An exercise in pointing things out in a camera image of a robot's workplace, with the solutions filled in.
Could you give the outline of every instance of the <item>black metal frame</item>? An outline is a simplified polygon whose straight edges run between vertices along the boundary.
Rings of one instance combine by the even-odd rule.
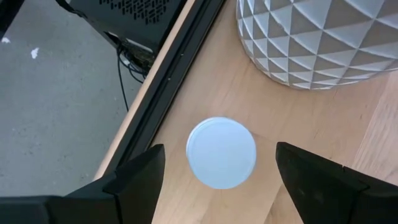
[[[166,53],[106,173],[149,148],[225,0],[196,0]]]
[[[0,0],[0,39],[11,25],[24,0]]]

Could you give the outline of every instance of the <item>ventilation holes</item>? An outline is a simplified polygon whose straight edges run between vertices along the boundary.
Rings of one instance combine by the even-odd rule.
[[[145,20],[145,24],[159,22],[170,0],[99,0],[99,4],[109,4],[111,10],[117,9],[123,15],[130,14],[134,20]]]

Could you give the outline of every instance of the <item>black electronic device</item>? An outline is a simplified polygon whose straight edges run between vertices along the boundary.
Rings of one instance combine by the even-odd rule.
[[[71,0],[70,7],[115,47],[122,47],[127,59],[148,72],[185,2]]]
[[[304,224],[398,223],[398,187],[279,142],[276,161]]]
[[[162,188],[163,145],[67,196],[0,198],[0,223],[150,224]]]

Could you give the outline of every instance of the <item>gray floor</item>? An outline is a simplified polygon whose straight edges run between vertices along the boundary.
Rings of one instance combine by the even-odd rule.
[[[54,0],[25,0],[5,37],[0,196],[65,195],[91,182],[126,115],[116,52]],[[123,75],[132,102],[139,85]]]

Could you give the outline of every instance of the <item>white ceramic planter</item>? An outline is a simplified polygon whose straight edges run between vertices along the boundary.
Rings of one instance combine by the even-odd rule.
[[[257,68],[294,88],[398,69],[398,0],[237,0],[236,17]]]

